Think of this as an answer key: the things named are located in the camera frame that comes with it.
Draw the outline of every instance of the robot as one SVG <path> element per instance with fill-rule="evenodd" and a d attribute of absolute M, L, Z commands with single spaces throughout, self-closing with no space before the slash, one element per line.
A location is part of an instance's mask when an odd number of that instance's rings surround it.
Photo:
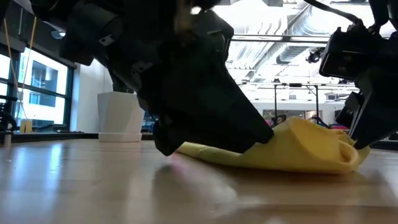
<path fill-rule="evenodd" d="M 25 8 L 30 5 L 25 0 Z M 398 107 L 390 92 L 398 82 L 398 35 L 383 39 L 388 20 L 398 29 L 395 0 L 369 0 L 375 24 L 366 28 L 354 15 L 316 0 L 320 9 L 353 22 L 339 29 L 322 51 L 320 74 L 354 80 L 337 122 L 350 128 L 362 149 L 398 130 Z M 185 141 L 244 153 L 274 135 L 225 66 L 233 28 L 211 9 L 193 16 L 195 40 L 182 46 L 158 0 L 30 0 L 41 20 L 65 30 L 60 56 L 89 65 L 97 59 L 114 83 L 137 93 L 142 109 L 159 117 L 154 126 L 157 149 L 171 155 Z"/>

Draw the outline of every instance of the yellow cloth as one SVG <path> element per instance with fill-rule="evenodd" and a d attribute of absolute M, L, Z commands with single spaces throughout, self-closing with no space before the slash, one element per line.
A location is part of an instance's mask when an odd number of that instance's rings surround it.
<path fill-rule="evenodd" d="M 356 170 L 370 152 L 370 147 L 357 151 L 343 131 L 300 118 L 288 119 L 274 133 L 267 144 L 256 144 L 244 154 L 189 142 L 178 152 L 226 166 L 334 174 Z"/>

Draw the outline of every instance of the wooden floor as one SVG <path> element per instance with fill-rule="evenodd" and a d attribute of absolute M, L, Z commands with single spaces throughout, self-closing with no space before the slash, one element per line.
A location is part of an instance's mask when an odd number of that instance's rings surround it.
<path fill-rule="evenodd" d="M 153 142 L 0 149 L 0 223 L 398 223 L 398 153 L 358 173 L 288 174 L 164 157 Z"/>

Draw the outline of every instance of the window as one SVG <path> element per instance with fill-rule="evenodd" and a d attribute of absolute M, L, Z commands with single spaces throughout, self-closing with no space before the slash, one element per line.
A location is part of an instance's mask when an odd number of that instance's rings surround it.
<path fill-rule="evenodd" d="M 48 124 L 63 124 L 65 113 L 65 99 L 62 97 L 38 93 L 25 89 L 23 92 L 23 107 L 18 100 L 15 108 L 17 124 L 22 119 L 31 119 L 33 127 L 38 128 Z"/>
<path fill-rule="evenodd" d="M 0 78 L 8 78 L 10 72 L 10 58 L 0 54 Z"/>
<path fill-rule="evenodd" d="M 65 110 L 70 109 L 71 69 L 34 50 L 29 56 L 29 49 L 20 54 L 18 69 L 19 99 L 13 111 L 17 124 L 22 119 L 31 119 L 33 128 L 68 124 L 70 112 Z"/>
<path fill-rule="evenodd" d="M 34 50 L 29 57 L 29 49 L 21 54 L 18 82 L 42 88 L 51 92 L 66 94 L 68 67 Z"/>
<path fill-rule="evenodd" d="M 7 96 L 8 85 L 4 83 L 0 83 L 0 95 Z M 5 103 L 6 100 L 0 99 L 0 103 Z"/>
<path fill-rule="evenodd" d="M 149 113 L 144 113 L 144 120 L 142 121 L 142 132 L 145 133 L 153 133 L 154 132 L 154 125 L 157 121 L 158 117 L 151 116 Z"/>

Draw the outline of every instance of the white wall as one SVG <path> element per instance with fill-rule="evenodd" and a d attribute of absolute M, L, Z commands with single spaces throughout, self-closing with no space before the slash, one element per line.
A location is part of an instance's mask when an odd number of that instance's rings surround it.
<path fill-rule="evenodd" d="M 254 107 L 262 114 L 263 110 L 274 110 L 275 104 L 271 101 L 252 101 Z M 326 124 L 333 124 L 335 122 L 335 111 L 341 110 L 344 107 L 344 102 L 319 102 L 319 110 L 322 111 L 322 120 Z M 278 101 L 278 110 L 316 110 L 317 105 L 315 102 L 302 102 L 302 101 Z"/>
<path fill-rule="evenodd" d="M 98 133 L 97 94 L 112 91 L 108 69 L 97 60 L 90 66 L 79 65 L 73 79 L 71 131 Z"/>

